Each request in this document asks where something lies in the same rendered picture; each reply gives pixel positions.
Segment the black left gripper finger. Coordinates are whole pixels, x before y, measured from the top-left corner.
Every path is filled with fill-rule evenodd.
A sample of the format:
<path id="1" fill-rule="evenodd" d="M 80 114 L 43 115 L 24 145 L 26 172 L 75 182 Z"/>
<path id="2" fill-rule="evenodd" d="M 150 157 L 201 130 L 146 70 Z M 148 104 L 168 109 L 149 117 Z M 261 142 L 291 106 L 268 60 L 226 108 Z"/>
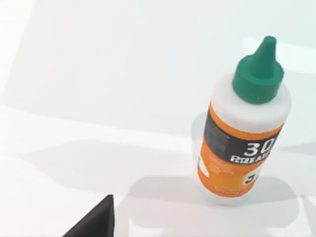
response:
<path id="1" fill-rule="evenodd" d="M 62 237 L 114 237 L 114 196 L 107 195 Z"/>

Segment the white bottle with green cap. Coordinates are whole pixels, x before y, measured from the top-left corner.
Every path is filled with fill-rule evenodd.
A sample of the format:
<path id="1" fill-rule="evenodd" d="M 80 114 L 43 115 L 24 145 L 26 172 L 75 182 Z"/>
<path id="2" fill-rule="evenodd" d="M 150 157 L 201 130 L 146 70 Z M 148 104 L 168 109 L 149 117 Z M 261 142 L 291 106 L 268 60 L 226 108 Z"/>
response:
<path id="1" fill-rule="evenodd" d="M 216 81 L 197 161 L 197 177 L 213 202 L 240 204 L 257 181 L 291 108 L 283 77 L 277 40 L 266 36 Z"/>

